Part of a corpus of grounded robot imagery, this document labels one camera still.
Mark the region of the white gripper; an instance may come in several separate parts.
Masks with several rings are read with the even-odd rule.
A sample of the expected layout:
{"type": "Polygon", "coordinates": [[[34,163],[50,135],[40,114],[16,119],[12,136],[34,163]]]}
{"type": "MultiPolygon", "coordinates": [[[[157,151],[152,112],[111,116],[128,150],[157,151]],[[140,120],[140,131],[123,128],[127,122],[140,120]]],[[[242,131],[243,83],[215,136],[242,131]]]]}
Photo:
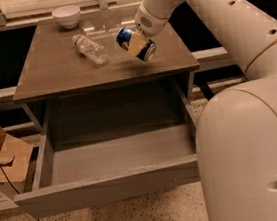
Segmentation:
{"type": "Polygon", "coordinates": [[[168,18],[166,15],[150,12],[142,3],[137,10],[134,21],[136,28],[140,31],[134,31],[128,43],[128,53],[133,57],[140,54],[147,45],[149,38],[158,35],[164,29],[168,18]]]}

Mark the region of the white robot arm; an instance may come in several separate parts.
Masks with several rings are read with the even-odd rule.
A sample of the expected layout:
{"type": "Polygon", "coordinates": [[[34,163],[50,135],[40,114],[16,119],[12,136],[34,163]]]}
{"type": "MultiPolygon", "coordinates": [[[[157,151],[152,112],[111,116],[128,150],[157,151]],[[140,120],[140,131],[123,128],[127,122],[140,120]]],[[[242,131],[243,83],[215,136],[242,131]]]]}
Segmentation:
{"type": "Polygon", "coordinates": [[[277,20],[246,0],[143,0],[140,34],[159,34],[186,2],[245,73],[197,120],[208,221],[277,221],[277,20]]]}

